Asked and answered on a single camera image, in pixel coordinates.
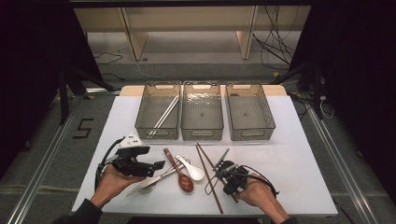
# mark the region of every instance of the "sleeve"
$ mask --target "sleeve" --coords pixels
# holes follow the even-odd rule
[[[103,214],[91,201],[85,199],[78,210],[71,216],[64,215],[53,220],[52,224],[94,224]]]
[[[286,221],[282,222],[281,224],[298,224],[298,221],[296,217],[291,217]]]

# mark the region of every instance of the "plastic storage container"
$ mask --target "plastic storage container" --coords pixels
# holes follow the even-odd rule
[[[179,81],[146,84],[134,124],[141,140],[178,139],[180,85]]]
[[[183,85],[183,140],[221,140],[224,122],[217,81],[186,81]]]
[[[276,125],[262,85],[230,82],[226,91],[231,140],[269,140]]]

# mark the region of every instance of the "human hand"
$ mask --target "human hand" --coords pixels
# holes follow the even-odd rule
[[[119,173],[112,164],[109,164],[99,181],[95,193],[91,197],[91,202],[99,209],[102,209],[105,204],[117,195],[119,195],[125,188],[133,183],[146,179],[142,176],[127,176]]]
[[[271,189],[260,180],[247,179],[246,188],[242,192],[235,193],[237,199],[242,199],[251,206],[259,207],[275,223],[282,223],[289,218],[285,209],[274,197]]]

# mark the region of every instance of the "chopstick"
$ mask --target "chopstick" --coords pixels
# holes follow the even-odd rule
[[[177,100],[178,100],[178,96],[175,96],[175,98],[173,99],[171,104],[168,106],[168,108],[166,108],[165,112],[160,117],[157,124],[154,126],[154,129],[157,129],[157,128],[161,127],[161,125],[163,125],[163,122],[166,120],[166,118],[169,116],[169,114],[171,113],[171,111],[173,110],[175,105],[177,104]],[[148,138],[152,138],[156,132],[157,131],[151,131],[148,135]]]
[[[204,152],[204,150],[202,149],[201,145],[199,145],[199,143],[197,143],[197,149],[200,148],[202,153],[204,154],[204,156],[206,157],[207,161],[209,161],[209,164],[212,166],[213,170],[215,170],[215,166],[213,165],[212,161],[210,161],[210,159],[207,157],[206,153]],[[221,183],[225,186],[225,181],[223,179],[220,180]],[[238,200],[235,198],[235,195],[231,195],[231,197],[233,197],[233,200],[238,203]]]
[[[204,166],[204,170],[205,170],[207,181],[209,182],[210,188],[212,188],[212,192],[213,192],[213,195],[215,196],[215,200],[216,200],[216,203],[218,204],[218,208],[220,210],[220,213],[223,214],[223,211],[222,211],[222,208],[221,208],[221,205],[220,205],[220,202],[219,202],[218,195],[216,194],[215,189],[213,188],[212,182],[210,181],[210,177],[209,177],[209,174],[207,173],[207,170],[206,170],[206,167],[205,167],[205,164],[204,164],[204,160],[202,159],[202,156],[201,156],[201,152],[199,152],[198,146],[196,146],[196,148],[197,148],[197,152],[198,152],[199,158],[201,159],[201,163]]]

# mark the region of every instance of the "wooden spoon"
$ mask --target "wooden spoon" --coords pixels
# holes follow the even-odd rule
[[[180,185],[181,189],[183,189],[186,192],[192,192],[192,190],[194,189],[194,184],[192,183],[190,177],[181,173],[168,148],[164,148],[163,151],[165,152],[166,157],[169,159],[169,161],[172,163],[172,165],[175,167],[176,171],[178,172],[178,184]]]

